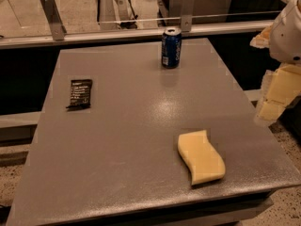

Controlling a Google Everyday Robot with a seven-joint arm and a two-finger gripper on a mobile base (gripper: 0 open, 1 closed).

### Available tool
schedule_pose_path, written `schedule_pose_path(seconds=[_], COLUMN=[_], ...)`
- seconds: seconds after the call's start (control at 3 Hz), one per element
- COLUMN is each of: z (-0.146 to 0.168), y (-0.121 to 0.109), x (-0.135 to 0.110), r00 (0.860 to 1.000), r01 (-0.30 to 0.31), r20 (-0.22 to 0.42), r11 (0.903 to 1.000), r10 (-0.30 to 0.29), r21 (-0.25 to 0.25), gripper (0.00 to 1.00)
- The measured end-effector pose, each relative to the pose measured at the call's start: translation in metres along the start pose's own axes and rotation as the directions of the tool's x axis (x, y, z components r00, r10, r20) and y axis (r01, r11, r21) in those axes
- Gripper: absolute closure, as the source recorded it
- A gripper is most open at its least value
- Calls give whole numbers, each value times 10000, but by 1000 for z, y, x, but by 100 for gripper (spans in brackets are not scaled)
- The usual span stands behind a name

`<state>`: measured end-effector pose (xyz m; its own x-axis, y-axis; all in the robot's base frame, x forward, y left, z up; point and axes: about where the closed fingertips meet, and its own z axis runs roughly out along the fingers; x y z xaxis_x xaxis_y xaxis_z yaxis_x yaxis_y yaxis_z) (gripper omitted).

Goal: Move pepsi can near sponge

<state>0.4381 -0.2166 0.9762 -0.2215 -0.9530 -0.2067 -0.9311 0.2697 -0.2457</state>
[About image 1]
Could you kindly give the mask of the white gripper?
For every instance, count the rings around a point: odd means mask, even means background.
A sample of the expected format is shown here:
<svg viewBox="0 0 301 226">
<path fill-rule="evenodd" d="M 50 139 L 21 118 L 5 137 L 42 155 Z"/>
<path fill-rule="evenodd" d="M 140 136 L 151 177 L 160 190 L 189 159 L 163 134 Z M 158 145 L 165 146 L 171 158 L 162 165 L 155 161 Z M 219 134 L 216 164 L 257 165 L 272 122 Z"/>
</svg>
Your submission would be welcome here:
<svg viewBox="0 0 301 226">
<path fill-rule="evenodd" d="M 263 76 L 254 117 L 255 123 L 274 123 L 301 93 L 300 0 L 290 0 L 273 25 L 265 27 L 250 45 L 269 48 L 271 58 L 283 62 L 274 72 L 267 71 Z"/>
</svg>

